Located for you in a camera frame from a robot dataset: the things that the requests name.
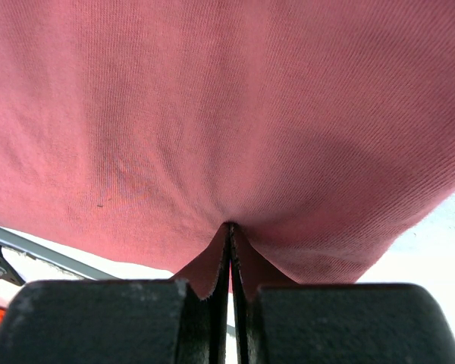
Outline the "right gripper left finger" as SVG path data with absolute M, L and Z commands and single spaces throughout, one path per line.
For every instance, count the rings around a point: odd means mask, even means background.
M 222 224 L 208 246 L 172 278 L 184 286 L 177 363 L 223 363 L 226 357 L 230 227 Z

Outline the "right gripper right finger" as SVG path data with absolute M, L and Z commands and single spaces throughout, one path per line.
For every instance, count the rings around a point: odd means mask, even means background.
M 229 234 L 238 362 L 267 363 L 268 347 L 258 292 L 263 287 L 291 287 L 297 283 L 260 254 L 238 224 L 230 225 Z

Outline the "red t shirt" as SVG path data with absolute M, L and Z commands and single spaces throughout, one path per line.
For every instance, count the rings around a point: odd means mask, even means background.
M 0 1 L 2 227 L 354 282 L 454 191 L 455 1 Z

